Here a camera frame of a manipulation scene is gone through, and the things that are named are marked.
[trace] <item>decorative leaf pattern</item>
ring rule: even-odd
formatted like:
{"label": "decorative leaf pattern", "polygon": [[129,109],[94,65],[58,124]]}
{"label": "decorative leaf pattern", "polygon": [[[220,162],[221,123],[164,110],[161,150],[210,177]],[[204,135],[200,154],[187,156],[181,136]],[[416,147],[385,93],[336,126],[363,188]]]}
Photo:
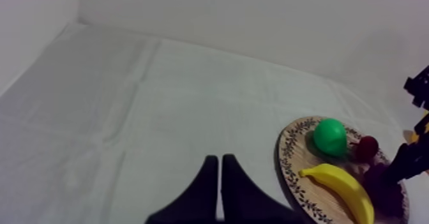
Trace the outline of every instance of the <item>decorative leaf pattern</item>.
{"label": "decorative leaf pattern", "polygon": [[[280,166],[282,167],[283,176],[286,180],[287,185],[290,188],[290,191],[294,194],[296,197],[296,200],[298,201],[299,205],[308,211],[310,216],[317,221],[318,223],[323,222],[327,224],[333,224],[334,221],[332,218],[324,214],[323,210],[318,207],[316,203],[313,203],[308,198],[306,198],[306,191],[301,188],[300,185],[298,185],[299,178],[297,174],[292,170],[292,163],[289,162],[289,160],[294,155],[294,150],[297,146],[297,137],[298,135],[305,134],[309,130],[312,130],[316,127],[317,124],[320,123],[322,119],[319,119],[318,117],[309,117],[306,119],[303,119],[303,121],[298,122],[293,126],[293,128],[290,128],[288,130],[285,130],[283,132],[283,141],[280,151]],[[348,135],[351,135],[356,140],[359,140],[362,135],[359,134],[356,130],[345,127],[345,131]],[[389,163],[389,160],[384,156],[383,152],[379,150],[377,153],[377,157],[383,161],[384,163]],[[403,218],[401,220],[401,224],[406,224],[408,218]]]}
{"label": "decorative leaf pattern", "polygon": [[298,177],[295,172],[292,171],[292,164],[289,163],[290,158],[292,158],[294,148],[296,147],[297,134],[302,135],[311,129],[311,127],[316,126],[320,121],[314,120],[312,117],[307,120],[297,123],[295,127],[290,130],[287,130],[287,136],[285,136],[285,147],[281,148],[283,159],[280,160],[280,165],[283,167],[283,173],[286,179],[286,182],[291,190],[291,192],[299,196],[298,202],[302,208],[308,209],[313,213],[313,217],[317,218],[319,221],[323,221],[327,224],[332,224],[332,219],[328,218],[321,209],[317,207],[316,203],[311,202],[305,198],[305,190],[301,189],[298,183]]}

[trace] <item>green ball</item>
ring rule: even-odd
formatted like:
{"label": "green ball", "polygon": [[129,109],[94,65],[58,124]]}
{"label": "green ball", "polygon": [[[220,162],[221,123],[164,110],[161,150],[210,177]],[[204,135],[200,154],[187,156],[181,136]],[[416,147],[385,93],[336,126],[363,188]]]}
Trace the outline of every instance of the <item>green ball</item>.
{"label": "green ball", "polygon": [[330,156],[344,156],[347,150],[347,135],[340,121],[324,119],[316,126],[313,134],[316,147]]}

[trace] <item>table surface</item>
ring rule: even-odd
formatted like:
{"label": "table surface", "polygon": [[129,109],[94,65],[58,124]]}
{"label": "table surface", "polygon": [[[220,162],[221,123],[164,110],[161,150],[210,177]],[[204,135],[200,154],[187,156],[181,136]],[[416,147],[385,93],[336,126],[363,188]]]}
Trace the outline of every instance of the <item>table surface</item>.
{"label": "table surface", "polygon": [[[67,30],[0,98],[0,220],[143,223],[192,181],[206,155],[234,153],[290,206],[273,154],[281,130],[333,117],[404,142],[383,103],[284,66],[104,27]],[[409,223],[429,220],[429,178],[406,180]],[[223,217],[222,200],[217,215]]]}

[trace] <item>white tablecloth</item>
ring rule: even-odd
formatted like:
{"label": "white tablecloth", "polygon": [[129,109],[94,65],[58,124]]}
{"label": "white tablecloth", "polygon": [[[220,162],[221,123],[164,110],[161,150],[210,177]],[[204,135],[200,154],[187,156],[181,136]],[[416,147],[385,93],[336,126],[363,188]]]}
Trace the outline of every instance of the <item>white tablecloth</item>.
{"label": "white tablecloth", "polygon": [[[383,103],[328,79],[178,41],[71,28],[0,98],[0,222],[143,223],[207,154],[225,153],[289,206],[274,148],[303,116],[373,135],[390,158],[404,141]],[[424,223],[429,178],[405,184],[410,223]]]}

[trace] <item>white backdrop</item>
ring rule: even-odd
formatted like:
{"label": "white backdrop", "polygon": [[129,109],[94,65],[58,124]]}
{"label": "white backdrop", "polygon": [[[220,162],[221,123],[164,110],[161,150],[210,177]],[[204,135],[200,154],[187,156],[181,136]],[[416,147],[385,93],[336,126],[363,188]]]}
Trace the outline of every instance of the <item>white backdrop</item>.
{"label": "white backdrop", "polygon": [[417,110],[402,86],[426,66],[428,6],[427,0],[81,0],[80,15],[331,77],[364,100],[389,102],[403,119]]}
{"label": "white backdrop", "polygon": [[0,94],[77,17],[79,0],[0,0]]}

